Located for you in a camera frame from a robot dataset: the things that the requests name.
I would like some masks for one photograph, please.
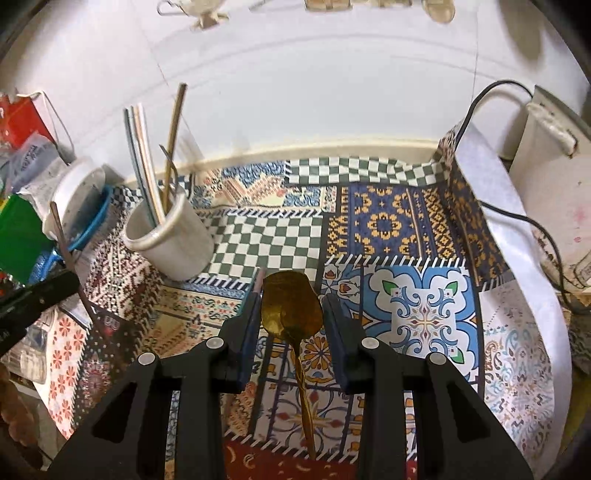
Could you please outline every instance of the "blue and yellow pattern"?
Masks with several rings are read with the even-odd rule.
[[[431,187],[351,184],[329,221],[328,255],[456,258],[463,254],[453,217]]]

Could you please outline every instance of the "black tool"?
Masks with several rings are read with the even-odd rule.
[[[239,393],[250,379],[261,323],[260,296],[223,322],[219,336],[182,355],[145,352],[53,460],[55,480],[164,478],[173,391],[180,391],[175,479],[225,480],[220,393]]]
[[[0,356],[27,334],[45,309],[78,291],[79,281],[69,270],[59,272],[30,287],[14,290],[0,302]]]
[[[345,393],[365,393],[358,478],[406,478],[404,391],[413,392],[418,480],[530,480],[525,459],[486,404],[442,353],[401,355],[365,336],[328,294],[324,330]]]

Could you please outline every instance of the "chopstick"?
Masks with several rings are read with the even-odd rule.
[[[56,224],[57,246],[60,249],[61,257],[64,259],[64,262],[66,263],[66,268],[71,272],[76,273],[76,263],[74,262],[74,258],[72,257],[70,250],[68,250],[66,236],[64,235],[64,230],[61,226],[60,214],[57,211],[56,203],[54,201],[51,201],[49,204],[49,208],[53,216],[53,222]],[[107,348],[112,350],[113,359],[118,363],[118,367],[120,369],[124,369],[125,362],[121,358],[119,351],[115,348],[113,343],[107,338],[105,326],[98,321],[95,315],[95,311],[92,309],[92,305],[90,305],[90,301],[88,300],[88,297],[86,297],[86,293],[84,293],[84,287],[82,285],[78,286],[78,296],[80,297],[80,300],[82,301],[82,305],[84,305],[86,313],[90,317],[92,324],[96,327],[96,330],[99,332],[103,342],[105,343]]]
[[[154,209],[156,211],[156,218],[161,225],[166,219],[162,200],[160,198],[160,189],[156,182],[156,175],[154,173],[154,163],[152,162],[152,155],[150,153],[150,146],[148,145],[148,132],[145,124],[145,112],[141,103],[132,107],[134,112],[135,127],[138,132],[139,149],[141,152],[142,165],[146,173],[146,183]]]
[[[166,157],[166,163],[167,166],[170,165],[170,168],[172,168],[172,171],[174,173],[174,192],[172,197],[174,197],[177,193],[178,190],[178,170],[177,167],[174,166],[174,163],[172,161],[172,158],[170,157],[170,154],[166,151],[166,148],[164,148],[164,145],[160,144],[160,149],[162,150],[162,152],[164,153],[164,156]],[[164,184],[164,194],[166,195],[166,187],[167,185],[169,185],[169,189],[170,189],[170,178],[166,179],[166,184]]]
[[[150,197],[148,197],[148,191],[146,189],[145,180],[144,180],[144,177],[142,176],[141,169],[138,165],[139,145],[137,142],[137,134],[135,133],[133,113],[128,108],[125,108],[123,110],[123,121],[124,121],[124,125],[125,125],[125,134],[127,136],[127,143],[129,145],[129,156],[131,157],[131,164],[134,168],[135,178],[138,181],[138,187],[142,193],[142,197],[146,201],[146,206],[148,207],[148,209],[147,209],[148,210],[148,219],[150,220],[150,224],[151,224],[152,228],[155,228],[156,227],[156,212],[154,210],[154,205],[150,201]]]
[[[174,147],[177,141],[178,123],[181,118],[181,110],[183,109],[184,96],[187,92],[187,84],[181,83],[178,86],[177,99],[174,103],[173,118],[170,122],[170,132],[168,133],[168,148],[166,152],[167,162],[166,169],[164,171],[164,211],[168,213],[168,195],[170,190],[170,169],[174,158]]]

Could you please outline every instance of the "white ceramic cup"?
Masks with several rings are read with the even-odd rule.
[[[213,256],[213,238],[178,187],[172,209],[162,225],[152,228],[145,201],[131,212],[121,232],[127,248],[141,254],[172,280],[199,275]]]

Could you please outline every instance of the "patchwork fabric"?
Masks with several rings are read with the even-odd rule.
[[[144,338],[142,351],[159,357],[188,352],[202,340],[216,336],[224,320],[236,316],[243,290],[189,284],[191,290],[163,286],[154,308],[154,326]]]
[[[258,267],[269,272],[302,271],[316,278],[323,219],[252,218],[215,216],[204,218],[215,243],[212,262],[199,277],[218,275],[250,282]]]
[[[160,296],[160,273],[127,250],[121,239],[127,213],[119,210],[115,228],[96,250],[85,285],[106,339],[96,326],[88,333],[73,399],[75,426],[135,360]]]
[[[48,334],[47,411],[58,430],[69,438],[74,433],[73,397],[87,332],[65,313],[58,313]]]
[[[478,200],[464,179],[457,162],[453,162],[445,192],[447,206],[457,220],[465,241],[467,258],[475,272],[475,283],[481,287],[509,270],[488,228]]]
[[[368,336],[406,355],[441,352],[481,392],[482,331],[470,275],[458,260],[433,266],[411,259],[328,262],[321,293],[340,298],[345,313],[361,319]]]
[[[554,418],[550,360],[516,280],[480,293],[485,402],[534,469]]]
[[[289,161],[287,181],[299,185],[349,184],[357,181],[421,187],[446,179],[443,164],[412,165],[393,158],[317,157]]]
[[[230,215],[280,210],[305,216],[334,212],[336,187],[287,187],[285,162],[275,161],[199,172],[191,201],[198,209],[227,208]]]
[[[446,184],[432,187],[352,184],[329,220],[328,255],[406,255],[456,258],[462,240],[442,201]]]
[[[553,416],[550,363],[457,167],[453,140],[451,133],[420,166],[319,157],[185,177],[183,186],[216,245],[204,272],[185,282],[164,278],[125,249],[121,229],[140,196],[117,188],[119,221],[97,245],[85,287],[106,343],[95,328],[77,330],[67,314],[60,314],[48,342],[48,405],[60,430],[69,436],[141,351],[178,355],[217,335],[240,311],[259,267],[294,269],[317,280],[322,295],[337,294],[369,336],[407,355],[447,355],[533,465]],[[340,391],[324,330],[301,347],[319,459],[307,459],[293,350],[261,329],[245,391],[222,397],[229,477],[355,475],[364,395]],[[174,472],[178,402],[175,395],[167,478]],[[405,407],[407,476],[415,479],[410,393]]]

